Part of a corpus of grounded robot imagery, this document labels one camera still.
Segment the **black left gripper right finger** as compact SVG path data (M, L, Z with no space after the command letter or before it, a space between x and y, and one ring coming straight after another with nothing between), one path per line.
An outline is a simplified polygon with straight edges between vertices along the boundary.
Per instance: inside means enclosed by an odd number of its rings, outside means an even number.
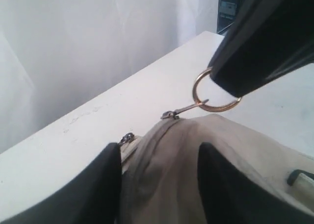
M212 144L198 153L198 188L209 224L312 224L313 216L279 200L240 172Z

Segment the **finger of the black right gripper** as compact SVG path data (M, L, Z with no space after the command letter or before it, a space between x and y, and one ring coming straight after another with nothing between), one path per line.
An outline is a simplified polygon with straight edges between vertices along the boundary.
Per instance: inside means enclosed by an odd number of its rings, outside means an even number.
M245 0L209 68L242 97L313 61L314 0Z

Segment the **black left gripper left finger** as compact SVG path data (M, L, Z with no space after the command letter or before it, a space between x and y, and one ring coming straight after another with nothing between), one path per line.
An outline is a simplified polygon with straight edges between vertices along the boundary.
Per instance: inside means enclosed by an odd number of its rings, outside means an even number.
M121 191L120 146L110 143L73 180L16 215L15 224L113 224Z

